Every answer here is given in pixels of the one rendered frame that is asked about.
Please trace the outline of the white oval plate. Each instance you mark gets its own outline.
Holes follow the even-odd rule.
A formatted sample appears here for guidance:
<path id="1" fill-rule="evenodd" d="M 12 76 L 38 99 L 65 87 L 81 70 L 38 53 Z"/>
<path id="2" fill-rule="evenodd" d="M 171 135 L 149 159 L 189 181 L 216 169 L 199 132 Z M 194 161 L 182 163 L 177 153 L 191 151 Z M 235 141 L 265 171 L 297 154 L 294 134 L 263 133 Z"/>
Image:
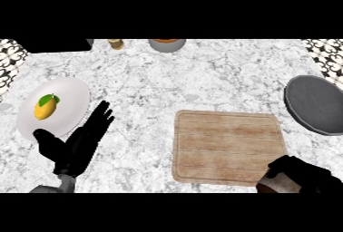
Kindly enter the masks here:
<path id="1" fill-rule="evenodd" d="M 84 81 L 59 78 L 44 83 L 21 104 L 18 130 L 22 137 L 35 141 L 35 129 L 63 136 L 78 125 L 89 105 L 90 90 Z"/>

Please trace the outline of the small tan jar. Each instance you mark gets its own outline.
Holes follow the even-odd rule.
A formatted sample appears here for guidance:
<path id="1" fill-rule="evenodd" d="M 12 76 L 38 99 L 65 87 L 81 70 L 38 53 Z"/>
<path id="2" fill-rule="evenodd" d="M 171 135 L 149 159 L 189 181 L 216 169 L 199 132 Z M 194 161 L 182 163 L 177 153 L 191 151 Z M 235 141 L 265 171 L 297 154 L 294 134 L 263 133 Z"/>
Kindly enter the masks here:
<path id="1" fill-rule="evenodd" d="M 120 50 L 123 48 L 123 39 L 108 39 L 108 43 L 114 50 Z"/>

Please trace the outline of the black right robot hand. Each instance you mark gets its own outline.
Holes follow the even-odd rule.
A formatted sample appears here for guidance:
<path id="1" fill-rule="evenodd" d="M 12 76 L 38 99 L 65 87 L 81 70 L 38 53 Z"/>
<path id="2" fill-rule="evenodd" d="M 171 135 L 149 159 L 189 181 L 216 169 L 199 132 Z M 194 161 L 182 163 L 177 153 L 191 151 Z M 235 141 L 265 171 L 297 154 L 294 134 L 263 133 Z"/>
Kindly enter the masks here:
<path id="1" fill-rule="evenodd" d="M 284 155 L 267 164 L 267 167 L 266 176 L 272 179 L 284 173 L 300 186 L 300 193 L 343 194 L 343 181 L 333 176 L 331 171 L 306 163 L 297 157 Z"/>

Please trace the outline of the grey pot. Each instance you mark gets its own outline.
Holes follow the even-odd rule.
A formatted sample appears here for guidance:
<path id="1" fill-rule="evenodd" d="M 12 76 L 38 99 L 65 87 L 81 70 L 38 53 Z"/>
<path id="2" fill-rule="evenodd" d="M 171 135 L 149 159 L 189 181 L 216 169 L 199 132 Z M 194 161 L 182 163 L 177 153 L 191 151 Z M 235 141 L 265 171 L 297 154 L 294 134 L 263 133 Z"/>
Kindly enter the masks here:
<path id="1" fill-rule="evenodd" d="M 151 48 L 160 53 L 173 53 L 185 45 L 185 39 L 149 39 Z"/>

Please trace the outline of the dark grey pan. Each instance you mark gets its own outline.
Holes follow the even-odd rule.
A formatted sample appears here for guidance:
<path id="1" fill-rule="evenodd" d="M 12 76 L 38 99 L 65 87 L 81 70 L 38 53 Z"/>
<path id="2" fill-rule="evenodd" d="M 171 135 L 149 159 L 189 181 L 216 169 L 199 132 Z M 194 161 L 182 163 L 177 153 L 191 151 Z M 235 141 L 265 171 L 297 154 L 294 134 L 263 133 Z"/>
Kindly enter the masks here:
<path id="1" fill-rule="evenodd" d="M 343 91 L 313 75 L 293 77 L 282 96 L 296 122 L 324 136 L 343 136 Z"/>

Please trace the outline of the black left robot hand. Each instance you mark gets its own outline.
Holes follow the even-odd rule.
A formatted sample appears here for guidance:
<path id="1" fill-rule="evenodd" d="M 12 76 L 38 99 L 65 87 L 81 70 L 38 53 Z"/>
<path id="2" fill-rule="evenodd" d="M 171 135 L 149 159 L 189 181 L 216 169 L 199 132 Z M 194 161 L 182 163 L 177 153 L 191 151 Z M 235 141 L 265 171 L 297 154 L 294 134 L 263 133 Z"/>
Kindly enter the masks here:
<path id="1" fill-rule="evenodd" d="M 53 174 L 75 178 L 89 167 L 97 143 L 105 136 L 115 117 L 100 101 L 81 127 L 77 127 L 66 141 L 62 141 L 44 129 L 32 132 L 38 144 L 38 153 L 55 162 Z"/>

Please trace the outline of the yellow lemon with leaf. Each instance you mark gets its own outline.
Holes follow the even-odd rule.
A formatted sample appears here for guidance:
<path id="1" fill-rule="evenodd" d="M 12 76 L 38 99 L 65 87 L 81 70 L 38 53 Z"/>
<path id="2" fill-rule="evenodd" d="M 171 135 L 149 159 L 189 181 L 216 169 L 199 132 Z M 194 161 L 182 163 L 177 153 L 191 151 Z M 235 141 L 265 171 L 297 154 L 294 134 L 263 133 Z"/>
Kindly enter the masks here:
<path id="1" fill-rule="evenodd" d="M 38 102 L 35 104 L 34 115 L 40 121 L 46 120 L 49 118 L 49 116 L 53 114 L 59 101 L 60 101 L 60 99 L 53 93 L 44 95 L 38 99 Z"/>

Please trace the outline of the wooden cutting board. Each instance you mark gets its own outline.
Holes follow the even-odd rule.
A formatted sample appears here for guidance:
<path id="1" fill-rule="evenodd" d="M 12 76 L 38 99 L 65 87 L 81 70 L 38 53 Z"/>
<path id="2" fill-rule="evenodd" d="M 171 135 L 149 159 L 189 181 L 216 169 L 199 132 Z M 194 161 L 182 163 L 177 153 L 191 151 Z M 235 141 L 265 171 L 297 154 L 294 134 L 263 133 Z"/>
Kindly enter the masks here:
<path id="1" fill-rule="evenodd" d="M 173 179 L 253 187 L 287 154 L 272 114 L 180 110 L 174 119 Z"/>

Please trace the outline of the brown frosted cupcake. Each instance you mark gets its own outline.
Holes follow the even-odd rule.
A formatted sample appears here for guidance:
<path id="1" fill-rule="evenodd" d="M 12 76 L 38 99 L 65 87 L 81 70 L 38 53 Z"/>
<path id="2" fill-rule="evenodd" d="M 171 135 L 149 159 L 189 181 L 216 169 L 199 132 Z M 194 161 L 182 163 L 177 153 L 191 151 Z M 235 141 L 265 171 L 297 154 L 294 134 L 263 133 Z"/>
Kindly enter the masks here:
<path id="1" fill-rule="evenodd" d="M 259 193 L 297 193 L 300 186 L 284 173 L 279 173 L 272 179 L 263 176 L 257 182 L 256 189 Z"/>

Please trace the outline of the black appliance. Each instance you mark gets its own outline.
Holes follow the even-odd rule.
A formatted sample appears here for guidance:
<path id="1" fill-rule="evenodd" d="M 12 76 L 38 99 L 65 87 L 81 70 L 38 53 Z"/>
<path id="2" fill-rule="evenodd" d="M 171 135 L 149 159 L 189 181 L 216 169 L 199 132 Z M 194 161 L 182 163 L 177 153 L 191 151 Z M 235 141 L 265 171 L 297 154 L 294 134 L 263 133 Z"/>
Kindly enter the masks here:
<path id="1" fill-rule="evenodd" d="M 93 39 L 22 39 L 16 42 L 28 53 L 83 52 L 93 48 Z"/>

